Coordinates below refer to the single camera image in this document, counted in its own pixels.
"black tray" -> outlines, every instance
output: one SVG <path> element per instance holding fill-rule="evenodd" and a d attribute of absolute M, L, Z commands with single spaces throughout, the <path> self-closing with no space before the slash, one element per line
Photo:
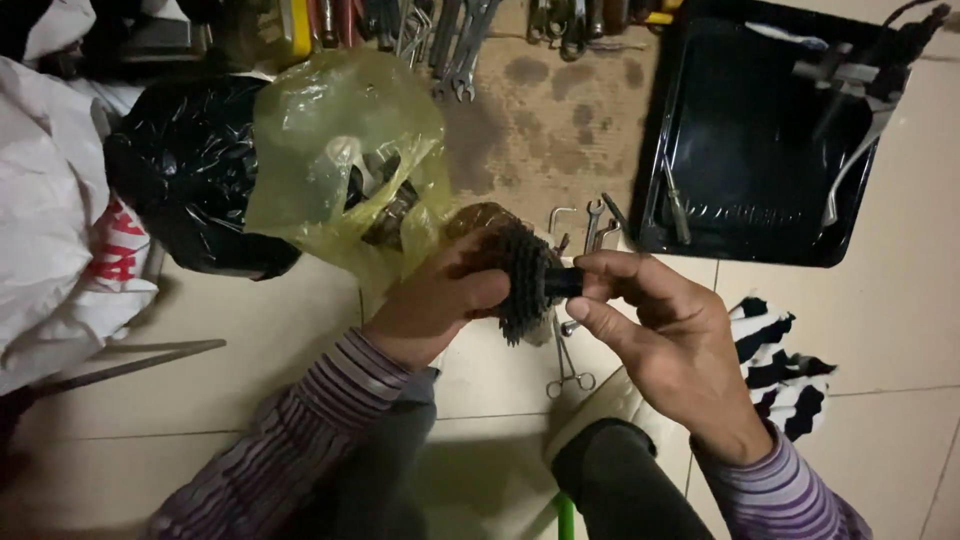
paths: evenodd
<path fill-rule="evenodd" d="M 687 0 L 663 37 L 631 234 L 651 253 L 833 266 L 847 252 L 876 145 L 841 184 L 838 222 L 824 228 L 827 194 L 869 129 L 870 110 L 863 100 L 849 101 L 814 142 L 814 125 L 834 93 L 792 70 L 796 61 L 817 63 L 823 53 L 763 37 L 745 21 L 844 40 L 854 51 L 889 32 L 764 2 Z M 689 246 L 674 230 L 664 153 L 686 203 Z"/>

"dark pants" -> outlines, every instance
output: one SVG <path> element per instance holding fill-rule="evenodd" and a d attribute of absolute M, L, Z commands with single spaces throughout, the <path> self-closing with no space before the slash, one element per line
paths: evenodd
<path fill-rule="evenodd" d="M 434 370 L 414 376 L 369 438 L 317 486 L 314 500 L 277 539 L 427 538 L 407 485 L 437 418 L 435 378 Z M 650 438 L 632 424 L 606 419 L 590 425 L 561 450 L 551 470 L 594 540 L 712 538 L 657 465 Z"/>

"yellow plastic bag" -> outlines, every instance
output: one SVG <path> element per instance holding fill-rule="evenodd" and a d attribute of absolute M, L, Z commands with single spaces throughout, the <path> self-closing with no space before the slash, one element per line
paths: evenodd
<path fill-rule="evenodd" d="M 260 90 L 253 139 L 259 170 L 245 231 L 345 268 L 373 295 L 437 248 L 452 204 L 444 121 L 396 57 L 314 54 Z M 344 212 L 351 182 L 363 200 Z M 358 191 L 349 193 L 354 203 Z"/>

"black plastic bag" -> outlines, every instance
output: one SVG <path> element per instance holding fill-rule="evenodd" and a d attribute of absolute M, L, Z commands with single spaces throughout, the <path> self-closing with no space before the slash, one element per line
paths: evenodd
<path fill-rule="evenodd" d="M 224 76 L 148 87 L 104 143 L 107 179 L 180 266 L 267 280 L 300 250 L 243 233 L 256 179 L 253 101 L 267 83 Z"/>

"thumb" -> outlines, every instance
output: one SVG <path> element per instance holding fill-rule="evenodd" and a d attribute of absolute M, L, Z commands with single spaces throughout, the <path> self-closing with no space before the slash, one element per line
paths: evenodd
<path fill-rule="evenodd" d="M 581 296 L 567 301 L 566 312 L 621 358 L 633 349 L 639 325 L 613 306 Z"/>
<path fill-rule="evenodd" d="M 454 282 L 460 314 L 499 306 L 510 294 L 510 277 L 503 270 L 484 270 Z"/>

